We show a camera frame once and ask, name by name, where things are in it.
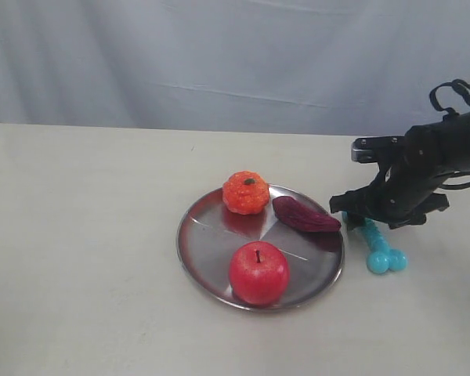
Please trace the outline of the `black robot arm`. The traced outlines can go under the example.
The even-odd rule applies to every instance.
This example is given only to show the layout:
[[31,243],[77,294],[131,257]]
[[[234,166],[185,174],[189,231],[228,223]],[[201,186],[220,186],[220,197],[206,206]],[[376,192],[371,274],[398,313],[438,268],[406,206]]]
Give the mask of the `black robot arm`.
[[354,225],[373,219],[396,229],[425,224],[430,212],[449,206],[444,190],[463,190],[448,179],[470,175],[470,113],[429,125],[415,125],[403,136],[363,137],[351,158],[375,163],[378,174],[367,186],[333,196],[331,212],[344,212]]

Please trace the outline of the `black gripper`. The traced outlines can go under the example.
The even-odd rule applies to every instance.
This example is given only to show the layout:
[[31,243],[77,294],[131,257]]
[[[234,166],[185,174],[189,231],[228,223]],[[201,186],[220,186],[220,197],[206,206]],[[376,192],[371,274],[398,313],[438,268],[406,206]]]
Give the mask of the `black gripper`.
[[386,170],[379,169],[368,187],[348,190],[329,200],[331,213],[345,214],[347,230],[362,227],[368,219],[388,215],[390,229],[420,226],[427,214],[450,206],[446,194],[436,190],[454,172],[451,168],[452,137],[447,122],[415,125],[404,137],[401,155]]

